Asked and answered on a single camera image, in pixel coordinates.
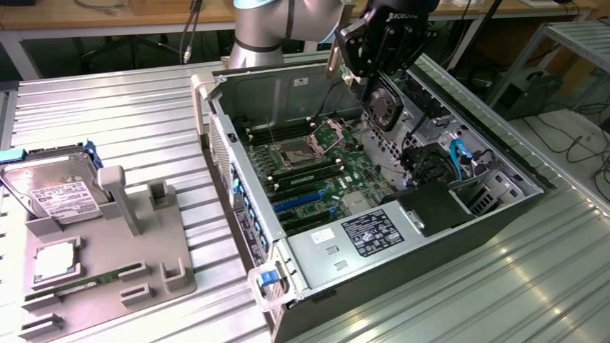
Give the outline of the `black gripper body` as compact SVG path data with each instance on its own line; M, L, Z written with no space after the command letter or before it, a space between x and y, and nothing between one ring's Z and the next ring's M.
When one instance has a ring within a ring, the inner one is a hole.
M428 24L429 13L439 1L367 1L359 14L363 40L416 40L435 38Z

